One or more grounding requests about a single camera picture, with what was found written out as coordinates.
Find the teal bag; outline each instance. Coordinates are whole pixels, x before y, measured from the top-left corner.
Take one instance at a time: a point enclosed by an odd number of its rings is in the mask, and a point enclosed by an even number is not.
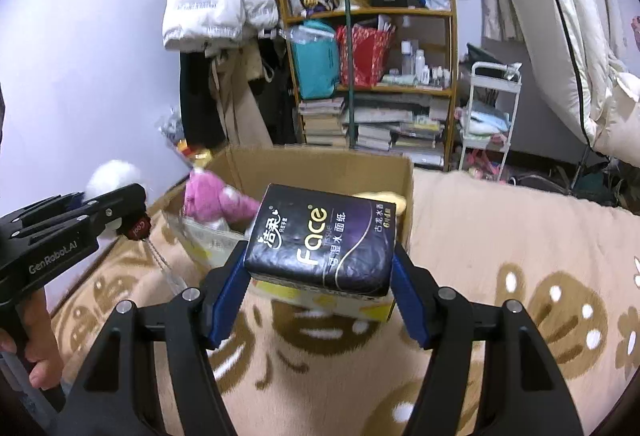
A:
[[[331,26],[316,20],[306,20],[302,26],[335,35]],[[319,37],[318,40],[306,44],[292,42],[291,49],[302,99],[329,98],[333,95],[340,72],[340,57],[335,37]]]

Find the tissue pack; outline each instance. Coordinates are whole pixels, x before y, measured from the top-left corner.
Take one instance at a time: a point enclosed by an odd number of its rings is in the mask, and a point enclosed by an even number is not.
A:
[[[347,296],[385,296],[396,206],[271,184],[244,266],[259,280]]]

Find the red gift bag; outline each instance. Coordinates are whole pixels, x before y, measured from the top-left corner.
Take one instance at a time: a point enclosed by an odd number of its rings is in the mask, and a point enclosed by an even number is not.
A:
[[[346,27],[340,26],[336,40],[340,48],[340,82],[349,83]],[[378,31],[374,28],[354,25],[353,83],[355,86],[371,87],[380,82],[385,71],[386,58],[394,38],[393,31]]]

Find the human hand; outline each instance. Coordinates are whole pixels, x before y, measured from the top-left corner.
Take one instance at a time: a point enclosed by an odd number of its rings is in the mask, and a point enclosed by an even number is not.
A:
[[[35,389],[50,389],[59,384],[63,363],[58,351],[58,342],[51,329],[51,317],[47,311],[44,290],[33,293],[22,306],[22,324],[29,336],[24,356],[35,364],[29,381]],[[1,329],[0,349],[9,353],[15,353],[17,350],[15,341]]]

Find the screw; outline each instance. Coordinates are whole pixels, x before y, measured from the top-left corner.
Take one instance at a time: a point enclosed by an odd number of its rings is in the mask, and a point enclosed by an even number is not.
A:
[[[448,286],[443,286],[438,290],[438,297],[445,301],[451,301],[456,298],[456,291]]]
[[[198,297],[200,297],[200,290],[197,288],[187,288],[182,292],[182,298],[185,301],[195,301]]]
[[[120,301],[116,305],[116,311],[118,313],[126,313],[131,310],[133,303],[131,301]]]
[[[520,313],[522,311],[522,304],[515,299],[508,300],[506,306],[511,313]]]

